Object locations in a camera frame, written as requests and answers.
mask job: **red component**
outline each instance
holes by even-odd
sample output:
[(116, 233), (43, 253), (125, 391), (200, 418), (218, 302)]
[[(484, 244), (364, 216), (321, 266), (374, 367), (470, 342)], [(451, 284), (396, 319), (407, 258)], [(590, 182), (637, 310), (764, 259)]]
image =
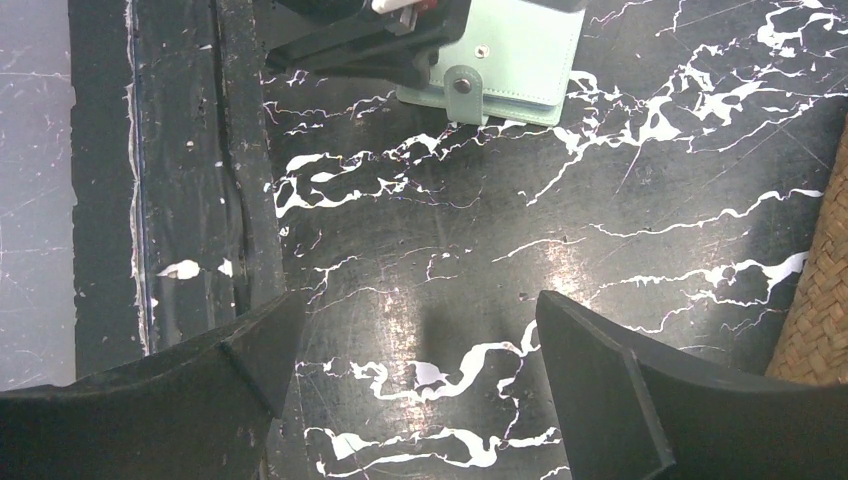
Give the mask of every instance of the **red component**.
[(424, 13), (427, 10), (436, 8), (439, 5), (439, 0), (422, 0), (415, 4), (415, 11)]

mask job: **marble tabletop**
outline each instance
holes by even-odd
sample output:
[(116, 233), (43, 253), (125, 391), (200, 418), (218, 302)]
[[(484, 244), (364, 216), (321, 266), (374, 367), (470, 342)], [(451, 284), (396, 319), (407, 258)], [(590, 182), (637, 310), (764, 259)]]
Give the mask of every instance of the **marble tabletop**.
[(312, 311), (276, 478), (298, 436), (311, 478), (570, 478), (542, 289), (762, 373), (846, 111), (837, 4), (595, 0), (555, 128), (265, 79), (286, 284)]

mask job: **mint green wallet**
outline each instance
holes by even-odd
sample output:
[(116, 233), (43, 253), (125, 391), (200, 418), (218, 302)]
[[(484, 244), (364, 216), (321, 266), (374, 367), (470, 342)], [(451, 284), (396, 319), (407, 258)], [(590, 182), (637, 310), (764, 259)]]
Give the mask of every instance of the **mint green wallet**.
[(439, 50), (430, 86), (398, 87), (398, 100), (444, 108), (460, 123), (485, 125), (492, 115), (556, 125), (583, 14), (521, 0), (473, 0), (465, 34)]

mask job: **brown woven texture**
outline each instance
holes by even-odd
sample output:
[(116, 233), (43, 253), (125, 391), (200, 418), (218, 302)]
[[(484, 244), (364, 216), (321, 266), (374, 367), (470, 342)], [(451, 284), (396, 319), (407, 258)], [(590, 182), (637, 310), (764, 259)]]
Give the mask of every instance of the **brown woven texture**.
[(819, 212), (813, 246), (766, 375), (848, 383), (848, 126)]

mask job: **green leather pouch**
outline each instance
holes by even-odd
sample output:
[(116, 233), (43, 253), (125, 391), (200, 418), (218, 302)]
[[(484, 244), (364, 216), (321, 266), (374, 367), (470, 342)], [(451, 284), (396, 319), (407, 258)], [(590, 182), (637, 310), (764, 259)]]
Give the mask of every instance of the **green leather pouch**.
[(583, 14), (521, 0), (474, 0), (465, 34), (439, 50), (430, 86), (398, 87), (397, 97), (444, 108), (461, 123), (485, 125), (493, 115), (556, 125)]

